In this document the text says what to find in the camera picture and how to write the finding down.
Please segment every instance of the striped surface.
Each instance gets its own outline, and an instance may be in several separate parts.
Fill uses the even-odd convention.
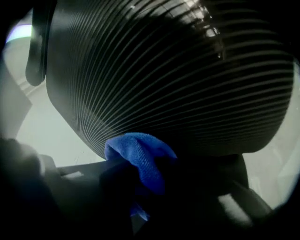
[[[126,132],[179,156],[257,151],[293,86],[293,58],[272,29],[241,0],[59,0],[48,95],[101,157]]]

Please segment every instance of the black striped panel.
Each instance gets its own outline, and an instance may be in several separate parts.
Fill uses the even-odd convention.
[[[276,133],[293,86],[276,27],[247,1],[200,2],[58,1],[48,95],[99,156],[126,132],[179,156],[253,152]]]

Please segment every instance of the bright light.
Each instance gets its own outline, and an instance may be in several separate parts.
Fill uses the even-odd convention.
[[[18,38],[31,37],[31,28],[31,24],[16,26],[6,39],[6,43]]]

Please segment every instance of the blue cloth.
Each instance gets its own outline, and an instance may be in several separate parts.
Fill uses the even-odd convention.
[[[169,157],[176,161],[174,151],[163,141],[145,133],[126,133],[105,143],[106,160],[122,157],[138,168],[141,183],[152,193],[165,193],[165,180],[155,165],[154,158]]]

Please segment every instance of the chair backrest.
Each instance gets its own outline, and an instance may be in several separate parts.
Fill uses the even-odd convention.
[[[253,152],[279,128],[293,57],[243,0],[57,3],[49,98],[104,157],[108,138],[144,132],[180,156]]]

